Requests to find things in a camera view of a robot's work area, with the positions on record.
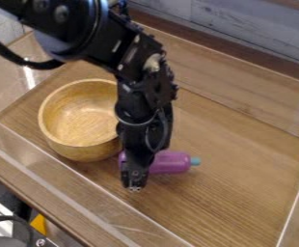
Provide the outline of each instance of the bowl rim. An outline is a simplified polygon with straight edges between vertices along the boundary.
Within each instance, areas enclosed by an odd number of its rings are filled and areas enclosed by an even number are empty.
[[[111,80],[107,80],[107,79],[99,79],[99,78],[76,80],[76,81],[74,81],[71,83],[67,83],[64,86],[62,86],[58,89],[55,89],[54,92],[46,97],[43,103],[42,103],[42,106],[40,106],[39,114],[38,114],[38,122],[39,122],[40,130],[42,130],[43,134],[46,135],[46,137],[50,138],[51,141],[54,141],[55,143],[58,143],[60,145],[64,145],[66,147],[71,147],[71,148],[90,148],[90,147],[95,147],[95,146],[99,146],[99,145],[103,145],[103,144],[111,142],[112,140],[115,140],[118,138],[118,133],[115,132],[115,134],[110,138],[107,138],[107,140],[104,140],[104,141],[100,141],[98,143],[94,143],[94,144],[91,144],[88,146],[78,146],[78,145],[74,146],[74,145],[68,145],[68,144],[63,143],[60,141],[60,139],[58,139],[55,137],[55,135],[51,133],[51,131],[46,127],[43,115],[44,115],[44,109],[46,109],[47,104],[51,101],[52,97],[60,91],[63,91],[66,88],[70,88],[71,86],[74,86],[76,84],[82,84],[82,83],[87,83],[87,82],[103,82],[103,83],[108,83],[108,84],[116,85],[116,82],[115,81],[111,81]]]

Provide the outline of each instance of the wooden bowl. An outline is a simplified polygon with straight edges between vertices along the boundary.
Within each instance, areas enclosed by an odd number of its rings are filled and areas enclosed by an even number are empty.
[[[119,152],[116,100],[115,83],[102,79],[72,82],[47,97],[39,125],[51,148],[62,156],[92,162]]]

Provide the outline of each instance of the purple bottle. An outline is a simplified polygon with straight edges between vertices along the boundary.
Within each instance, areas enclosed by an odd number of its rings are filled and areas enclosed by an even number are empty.
[[[127,161],[126,153],[119,156],[119,168]],[[191,157],[182,151],[160,151],[155,156],[155,161],[150,167],[150,174],[182,174],[186,173],[191,166],[199,166],[200,158]]]

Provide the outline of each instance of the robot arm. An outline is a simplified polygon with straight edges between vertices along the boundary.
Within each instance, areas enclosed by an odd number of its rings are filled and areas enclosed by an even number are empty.
[[[118,133],[127,155],[122,180],[127,188],[139,190],[156,153],[168,147],[178,86],[163,45],[127,14],[111,10],[118,2],[123,8],[124,1],[0,0],[0,9],[34,28],[54,58],[47,69],[86,60],[116,75]]]

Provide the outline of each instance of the white wall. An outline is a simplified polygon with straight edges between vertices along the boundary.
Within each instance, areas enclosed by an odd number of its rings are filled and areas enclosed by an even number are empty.
[[[0,14],[0,41],[8,43],[23,35],[22,25]]]
[[[265,0],[131,0],[132,6],[299,61],[299,11]]]

